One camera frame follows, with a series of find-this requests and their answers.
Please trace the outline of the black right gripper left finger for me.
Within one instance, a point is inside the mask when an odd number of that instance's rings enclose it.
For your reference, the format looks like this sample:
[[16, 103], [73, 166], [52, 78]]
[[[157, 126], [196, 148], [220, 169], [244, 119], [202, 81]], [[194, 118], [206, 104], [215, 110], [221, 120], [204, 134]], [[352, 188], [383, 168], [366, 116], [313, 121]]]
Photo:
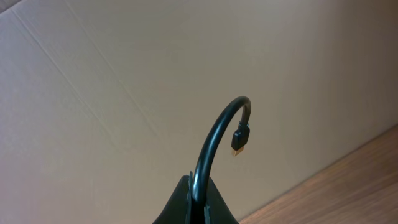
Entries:
[[181, 177], [168, 202], [153, 224], [190, 224], [192, 174]]

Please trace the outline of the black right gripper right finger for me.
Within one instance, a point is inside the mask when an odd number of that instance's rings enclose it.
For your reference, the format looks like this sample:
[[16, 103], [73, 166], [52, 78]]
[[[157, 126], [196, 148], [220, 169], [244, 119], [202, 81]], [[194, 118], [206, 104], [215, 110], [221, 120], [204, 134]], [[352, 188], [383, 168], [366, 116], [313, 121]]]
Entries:
[[205, 224], [238, 224], [211, 178], [206, 191]]

